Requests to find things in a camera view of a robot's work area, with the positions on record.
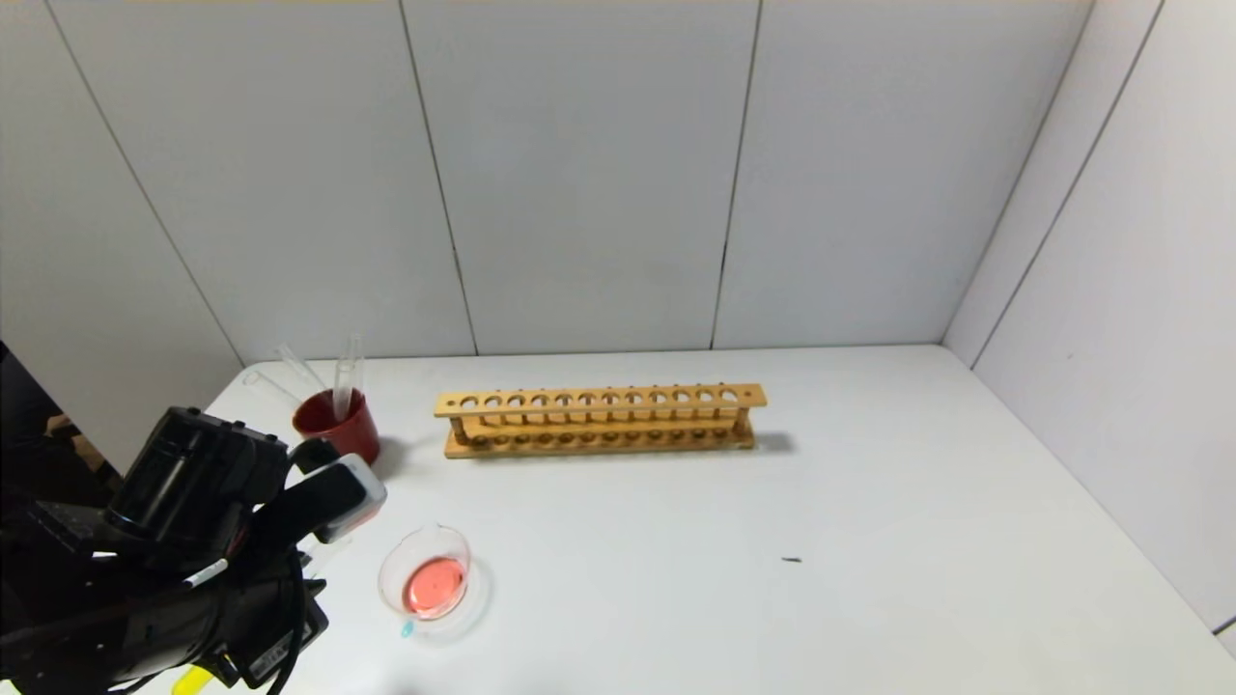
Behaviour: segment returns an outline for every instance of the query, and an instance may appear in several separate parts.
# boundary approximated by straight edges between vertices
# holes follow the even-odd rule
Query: black cable
[[[288,679],[292,678],[292,669],[297,667],[297,657],[300,655],[300,642],[304,639],[304,627],[305,627],[305,581],[304,573],[300,570],[300,553],[295,549],[288,554],[288,569],[292,575],[292,605],[294,622],[292,623],[292,639],[288,641],[288,655],[283,659],[283,667],[279,669],[279,675],[274,678],[274,683],[271,689],[266,691],[266,695],[279,695],[283,691],[283,686],[288,684]]]
[[[1222,631],[1225,631],[1225,629],[1227,629],[1229,627],[1232,627],[1232,626],[1236,626],[1236,616],[1232,616],[1232,617],[1227,618],[1227,621],[1225,621],[1224,625],[1216,627],[1210,634],[1214,634],[1215,637],[1217,637],[1220,632],[1222,632]]]

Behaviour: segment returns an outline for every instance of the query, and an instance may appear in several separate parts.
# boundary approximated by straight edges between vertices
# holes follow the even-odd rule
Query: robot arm
[[[293,463],[310,475],[284,490]],[[289,456],[243,423],[171,408],[105,510],[6,513],[0,676],[27,695],[89,694],[193,663],[227,686],[278,673],[282,688],[328,626],[297,542],[330,542],[384,498],[329,444]]]

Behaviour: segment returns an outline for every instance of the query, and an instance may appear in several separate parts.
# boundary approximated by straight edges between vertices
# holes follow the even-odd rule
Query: wall seam
[[[958,301],[957,308],[953,309],[953,315],[948,319],[948,325],[944,326],[944,333],[939,336],[939,345],[944,344],[944,339],[948,336],[948,330],[953,328],[953,322],[957,320],[957,314],[962,310],[962,304],[965,303],[965,298],[969,296],[970,289],[974,287],[974,281],[979,277],[979,268],[983,267],[983,261],[988,257],[988,251],[991,250],[991,244],[995,241],[996,231],[1000,230],[1000,224],[1004,223],[1005,214],[1009,211],[1009,205],[1012,203],[1012,197],[1017,193],[1017,187],[1021,185],[1021,178],[1026,173],[1026,167],[1030,166],[1030,158],[1035,155],[1035,148],[1038,147],[1038,139],[1043,135],[1043,127],[1047,125],[1047,119],[1052,115],[1052,109],[1056,108],[1056,99],[1060,95],[1060,87],[1064,84],[1064,78],[1069,74],[1069,68],[1073,67],[1073,59],[1077,58],[1078,46],[1082,45],[1082,36],[1085,33],[1088,26],[1090,26],[1090,17],[1094,16],[1094,4],[1098,0],[1091,0],[1089,7],[1085,12],[1085,20],[1082,22],[1082,30],[1078,31],[1078,37],[1073,42],[1073,47],[1069,49],[1068,61],[1064,62],[1064,69],[1060,70],[1060,79],[1056,80],[1056,89],[1052,90],[1052,98],[1047,103],[1047,110],[1043,111],[1043,117],[1038,121],[1038,127],[1035,129],[1035,137],[1030,141],[1030,148],[1026,150],[1026,157],[1021,161],[1021,168],[1017,169],[1017,177],[1012,181],[1012,187],[1009,189],[1009,195],[1005,198],[1005,204],[1000,208],[1000,214],[996,215],[996,221],[991,225],[991,232],[988,234],[988,240],[983,245],[983,252],[979,254],[979,262],[974,266],[974,271],[970,273],[970,282],[965,286],[965,292],[962,293],[962,299]]]
[[[743,119],[738,125],[738,151],[734,155],[734,178],[729,187],[729,210],[726,214],[726,239],[721,245],[721,272],[717,276],[717,302],[712,308],[712,335],[708,349],[717,344],[717,323],[721,318],[721,291],[726,284],[726,258],[729,255],[729,231],[734,226],[734,200],[738,198],[738,172],[743,163],[743,142],[747,140],[747,115],[751,105],[751,83],[755,80],[755,49],[760,45],[760,20],[764,17],[764,0],[755,6],[755,28],[751,33],[751,59],[747,67],[747,93],[743,96]]]
[[[69,37],[64,33],[64,27],[61,26],[59,17],[56,16],[56,10],[52,7],[51,0],[43,0],[43,6],[47,7],[47,14],[52,17],[52,23],[56,25],[56,32],[61,36],[61,43],[64,45],[64,49],[68,51],[69,59],[73,61],[73,68],[77,70],[78,77],[82,79],[82,84],[85,85],[85,92],[90,96],[90,101],[94,104],[95,111],[98,111],[99,117],[103,120],[104,127],[108,129],[108,135],[111,136],[111,142],[115,143],[116,151],[120,152],[120,158],[125,162],[125,167],[129,168],[129,174],[133,178],[133,183],[137,184],[137,189],[142,193],[142,198],[146,200],[146,205],[150,208],[151,214],[154,215],[154,221],[158,223],[159,230],[163,231],[163,237],[172,246],[172,252],[176,254],[177,260],[180,261],[180,267],[184,268],[185,275],[189,276],[189,282],[193,283],[193,288],[198,291],[198,296],[201,297],[201,303],[205,304],[206,312],[210,318],[214,319],[215,326],[219,328],[219,333],[222,334],[224,341],[227,343],[227,348],[231,349],[232,355],[236,356],[236,361],[240,364],[241,369],[247,366],[243,357],[240,356],[240,351],[236,350],[236,344],[232,343],[227,330],[224,329],[222,322],[219,320],[219,314],[215,313],[215,308],[210,305],[210,299],[206,298],[206,293],[201,291],[201,284],[198,283],[198,278],[194,277],[193,271],[189,268],[189,263],[184,260],[184,254],[180,252],[180,247],[176,245],[176,240],[172,239],[172,234],[168,232],[167,225],[163,223],[163,216],[158,214],[158,209],[154,208],[154,202],[151,200],[150,193],[146,192],[146,187],[142,184],[142,179],[137,176],[137,169],[133,168],[133,163],[129,160],[129,153],[125,152],[124,146],[120,143],[120,137],[116,136],[116,131],[111,127],[111,121],[108,120],[108,114],[103,110],[103,104],[99,103],[99,98],[94,93],[94,88],[90,87],[90,80],[85,77],[85,70],[82,68],[80,61],[78,61],[77,53],[73,52],[73,47],[69,45]]]
[[[467,288],[464,286],[464,266],[460,263],[459,247],[455,245],[455,228],[451,225],[451,211],[446,205],[446,188],[442,185],[442,172],[438,167],[438,150],[434,147],[434,131],[429,127],[429,109],[425,108],[425,90],[420,87],[420,70],[417,68],[417,54],[412,49],[412,28],[408,26],[408,12],[399,0],[399,21],[403,22],[403,38],[408,45],[408,61],[412,63],[412,82],[417,88],[417,100],[420,103],[420,119],[425,124],[425,139],[429,141],[429,158],[434,162],[434,178],[438,181],[438,195],[442,202],[442,216],[446,220],[446,235],[451,240],[451,255],[455,257],[455,275],[460,278],[460,296],[464,298],[464,315],[467,318],[467,330],[472,336],[472,352],[481,354],[476,341],[476,326],[472,324],[472,308],[467,302]]]
[[[1125,88],[1128,87],[1128,80],[1133,77],[1133,72],[1137,69],[1137,63],[1142,59],[1142,51],[1146,49],[1146,43],[1149,42],[1151,33],[1154,32],[1154,25],[1158,22],[1159,12],[1163,11],[1164,0],[1159,0],[1157,7],[1154,7],[1154,15],[1151,16],[1151,21],[1146,27],[1146,35],[1142,36],[1142,42],[1137,46],[1137,52],[1133,53],[1133,61],[1128,64],[1128,72],[1125,73],[1125,79],[1120,83],[1120,89],[1116,90],[1116,98],[1111,100],[1111,106],[1107,108],[1107,114],[1103,117],[1103,125],[1099,126],[1099,132],[1095,134],[1094,141],[1090,142],[1090,150],[1086,151],[1085,158],[1082,160],[1082,166],[1078,167],[1078,173],[1073,177],[1073,182],[1069,184],[1068,192],[1064,194],[1064,199],[1060,200],[1059,208],[1056,209],[1056,215],[1052,218],[1052,224],[1047,228],[1047,234],[1043,239],[1038,241],[1038,247],[1035,249],[1035,255],[1030,257],[1030,262],[1026,263],[1026,268],[1021,272],[1021,277],[1017,278],[1017,284],[1014,287],[1012,294],[1009,296],[1009,301],[1005,303],[1004,308],[1000,310],[1000,317],[996,318],[996,323],[991,326],[991,331],[988,333],[986,340],[983,341],[983,348],[979,349],[979,354],[974,357],[974,362],[970,365],[971,370],[978,369],[979,360],[988,351],[988,346],[991,344],[991,339],[995,338],[997,330],[1000,330],[1000,324],[1004,323],[1005,315],[1009,313],[1009,307],[1017,299],[1017,293],[1021,292],[1022,286],[1026,283],[1026,278],[1030,276],[1031,268],[1038,261],[1039,254],[1043,252],[1043,247],[1047,245],[1047,240],[1051,239],[1052,232],[1056,231],[1056,224],[1060,221],[1060,215],[1064,213],[1064,208],[1068,207],[1069,199],[1073,198],[1073,192],[1077,190],[1078,182],[1082,181],[1082,176],[1085,173],[1086,166],[1090,164],[1090,158],[1094,157],[1094,151],[1099,147],[1099,141],[1103,140],[1104,132],[1107,130],[1107,124],[1111,122],[1112,114],[1116,113],[1116,108],[1120,105],[1120,99],[1125,95]]]

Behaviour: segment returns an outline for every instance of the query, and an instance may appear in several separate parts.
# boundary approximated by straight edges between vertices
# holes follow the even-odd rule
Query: red cup
[[[292,416],[292,427],[305,438],[318,437],[330,441],[340,455],[360,454],[371,466],[382,450],[373,416],[370,414],[370,403],[355,388],[344,422],[335,419],[335,404],[330,390],[326,390],[300,403]]]

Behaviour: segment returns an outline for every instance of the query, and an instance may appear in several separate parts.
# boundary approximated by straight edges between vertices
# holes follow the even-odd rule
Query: wooden rack top bar
[[[766,404],[764,390],[758,383],[460,391],[439,394],[434,417],[759,408]]]

